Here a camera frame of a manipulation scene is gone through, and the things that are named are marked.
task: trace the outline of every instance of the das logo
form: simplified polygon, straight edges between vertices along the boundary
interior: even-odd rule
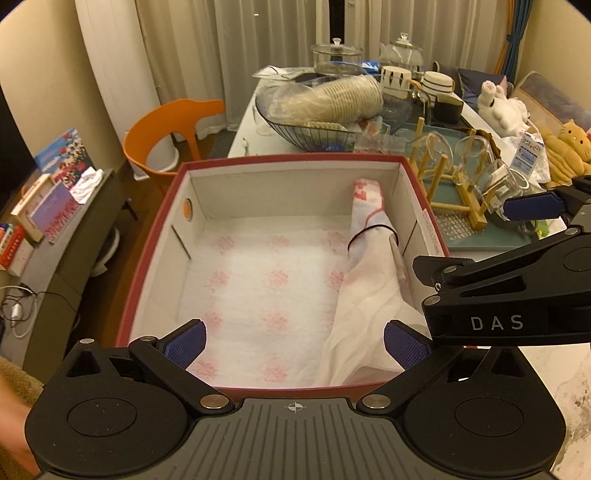
[[[492,319],[492,326],[491,330],[505,330],[505,328],[510,328],[511,330],[521,330],[523,328],[523,323],[520,322],[518,319],[521,318],[521,315],[512,315],[511,322],[505,321],[505,325],[501,323],[499,317],[496,315]],[[472,330],[482,330],[484,328],[484,324],[482,322],[482,318],[480,317],[470,317],[472,321]]]

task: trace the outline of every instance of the blue gripper pad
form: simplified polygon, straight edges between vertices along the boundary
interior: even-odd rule
[[[388,322],[384,328],[384,346],[405,370],[431,353],[431,340],[399,320]]]
[[[166,358],[186,369],[203,352],[207,340],[205,324],[193,319],[159,341]]]
[[[503,213],[514,222],[558,218],[565,211],[564,200],[552,192],[516,197],[503,204]]]

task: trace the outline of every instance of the marble surface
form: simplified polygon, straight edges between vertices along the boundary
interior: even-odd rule
[[[553,473],[560,480],[591,478],[591,350],[579,345],[521,347],[558,404],[566,436]]]

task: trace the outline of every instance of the glass cup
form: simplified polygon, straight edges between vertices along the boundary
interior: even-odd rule
[[[493,160],[475,176],[474,190],[491,213],[499,210],[506,200],[522,193],[513,172],[502,160]]]
[[[474,184],[476,176],[493,161],[492,148],[484,137],[468,136],[456,144],[453,179],[456,185]]]
[[[427,135],[414,140],[411,145],[413,146],[413,150],[416,149],[415,161],[418,165],[417,177],[419,179],[433,176],[443,155],[447,156],[443,171],[448,172],[452,170],[452,148],[442,134],[429,132]]]

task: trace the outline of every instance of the orange chair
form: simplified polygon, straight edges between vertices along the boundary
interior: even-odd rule
[[[195,141],[195,124],[202,118],[224,113],[221,100],[197,102],[181,98],[165,103],[140,118],[131,127],[123,142],[123,151],[130,162],[137,165],[153,179],[162,194],[172,183],[176,172],[158,171],[146,165],[148,154],[166,135],[181,134],[189,143],[193,160],[201,160]]]

